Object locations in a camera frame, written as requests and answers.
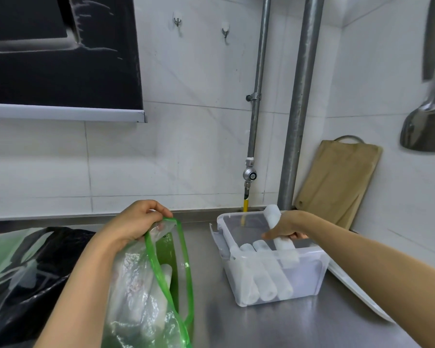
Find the black panel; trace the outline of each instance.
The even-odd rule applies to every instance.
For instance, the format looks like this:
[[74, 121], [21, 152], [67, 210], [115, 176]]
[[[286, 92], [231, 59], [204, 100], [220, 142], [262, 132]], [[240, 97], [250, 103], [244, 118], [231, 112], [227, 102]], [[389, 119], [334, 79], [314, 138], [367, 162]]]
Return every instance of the black panel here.
[[57, 0], [0, 0], [0, 40], [66, 37]]
[[0, 103], [143, 109], [133, 0], [71, 1], [72, 46], [0, 53]]

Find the black plastic bag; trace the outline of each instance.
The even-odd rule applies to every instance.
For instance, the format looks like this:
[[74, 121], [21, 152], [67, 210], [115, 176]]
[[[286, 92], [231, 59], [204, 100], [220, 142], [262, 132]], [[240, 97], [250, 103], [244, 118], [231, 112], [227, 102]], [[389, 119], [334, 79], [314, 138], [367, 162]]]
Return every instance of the black plastic bag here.
[[0, 272], [0, 348], [32, 347], [93, 234], [48, 227], [23, 239]]

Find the hand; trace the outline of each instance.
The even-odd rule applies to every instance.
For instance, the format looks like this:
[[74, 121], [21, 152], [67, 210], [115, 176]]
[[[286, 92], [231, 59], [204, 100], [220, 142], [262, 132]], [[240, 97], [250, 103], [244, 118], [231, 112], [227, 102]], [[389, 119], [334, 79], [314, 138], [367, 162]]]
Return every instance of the hand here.
[[285, 211], [280, 217], [279, 222], [272, 230], [264, 233], [262, 239], [271, 240], [280, 236], [289, 236], [291, 239], [309, 238], [301, 228], [305, 212], [300, 210]]
[[97, 238], [107, 239], [120, 251], [127, 243], [142, 237], [155, 223], [173, 213], [155, 200], [138, 200], [108, 222], [97, 233]]

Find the thick metal pipe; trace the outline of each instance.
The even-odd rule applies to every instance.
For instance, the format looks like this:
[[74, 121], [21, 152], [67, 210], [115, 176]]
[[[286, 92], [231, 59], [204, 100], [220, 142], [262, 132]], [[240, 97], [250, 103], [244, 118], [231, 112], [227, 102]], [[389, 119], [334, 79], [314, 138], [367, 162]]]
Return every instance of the thick metal pipe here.
[[277, 205], [291, 210], [324, 0], [305, 0]]
[[256, 63], [255, 91], [252, 95], [251, 124], [249, 128], [248, 157], [255, 157], [256, 131], [258, 128], [259, 103], [261, 101], [262, 75], [264, 72], [264, 59], [266, 57], [266, 44], [268, 41], [269, 13], [271, 0], [264, 0], [262, 5], [261, 30], [259, 33], [258, 61]]

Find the adhesive hook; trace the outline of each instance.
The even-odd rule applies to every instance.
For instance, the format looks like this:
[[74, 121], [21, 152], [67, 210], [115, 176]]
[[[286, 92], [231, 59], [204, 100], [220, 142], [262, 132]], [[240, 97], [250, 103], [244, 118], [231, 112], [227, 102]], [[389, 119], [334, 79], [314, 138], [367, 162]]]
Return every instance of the adhesive hook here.
[[180, 12], [177, 12], [177, 11], [174, 12], [173, 22], [178, 27], [182, 24], [182, 15], [180, 14]]
[[227, 39], [227, 35], [229, 35], [229, 31], [231, 29], [231, 25], [229, 22], [222, 22], [221, 32], [224, 35], [224, 39]]

